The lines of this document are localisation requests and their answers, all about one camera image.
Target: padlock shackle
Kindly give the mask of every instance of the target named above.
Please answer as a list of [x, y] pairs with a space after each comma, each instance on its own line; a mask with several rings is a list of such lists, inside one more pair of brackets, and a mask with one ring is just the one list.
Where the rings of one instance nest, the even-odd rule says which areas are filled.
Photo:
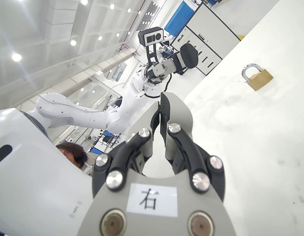
[[255, 67], [255, 68], [258, 69], [260, 72], [262, 71], [262, 67], [259, 66], [259, 65], [257, 65], [257, 64], [255, 64], [255, 63], [252, 63], [252, 64], [249, 64], [249, 65], [245, 66], [244, 69], [243, 69], [243, 71], [242, 71], [242, 76], [243, 76], [243, 78], [244, 78], [247, 82], [250, 81], [250, 78], [248, 78], [248, 77], [246, 76], [246, 70], [249, 69], [250, 67]]

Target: brass padlock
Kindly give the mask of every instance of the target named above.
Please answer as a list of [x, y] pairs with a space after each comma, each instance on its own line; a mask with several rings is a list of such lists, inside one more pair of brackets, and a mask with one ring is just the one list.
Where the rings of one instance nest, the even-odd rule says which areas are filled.
[[[255, 67], [259, 72], [248, 78], [245, 73], [250, 67]], [[249, 84], [255, 91], [259, 90], [273, 79], [273, 76], [267, 70], [261, 68], [257, 64], [249, 64], [245, 66], [242, 71], [242, 76], [247, 81], [247, 84]]]

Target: black cable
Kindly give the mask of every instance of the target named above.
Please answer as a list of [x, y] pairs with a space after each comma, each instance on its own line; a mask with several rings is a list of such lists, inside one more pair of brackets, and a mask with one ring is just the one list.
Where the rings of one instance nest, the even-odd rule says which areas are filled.
[[[172, 77], [172, 75], [170, 74], [170, 78], [169, 78], [168, 82], [166, 83], [166, 86], [165, 86], [164, 92], [166, 92], [166, 90], [167, 90], [168, 84], [169, 84], [169, 83], [170, 83], [170, 81], [171, 81], [171, 77]], [[155, 98], [159, 98], [159, 97], [160, 97], [160, 95], [158, 95], [158, 96], [150, 96], [150, 95], [147, 95], [146, 93], [145, 93], [144, 95], [145, 95], [146, 97], [148, 97], [148, 98], [152, 98], [152, 99], [155, 99]]]

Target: workbench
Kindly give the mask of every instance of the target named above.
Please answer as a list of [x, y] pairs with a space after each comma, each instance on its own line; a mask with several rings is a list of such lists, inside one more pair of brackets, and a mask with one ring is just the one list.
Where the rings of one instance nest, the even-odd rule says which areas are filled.
[[[250, 63], [274, 76], [258, 91]], [[304, 236], [304, 0], [280, 0], [185, 103], [194, 142], [224, 161], [237, 235]]]

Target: label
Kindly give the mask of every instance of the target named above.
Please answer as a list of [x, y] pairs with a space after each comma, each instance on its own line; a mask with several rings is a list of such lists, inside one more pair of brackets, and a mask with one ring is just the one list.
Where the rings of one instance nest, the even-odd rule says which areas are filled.
[[178, 217], [177, 188], [131, 183], [127, 212]]

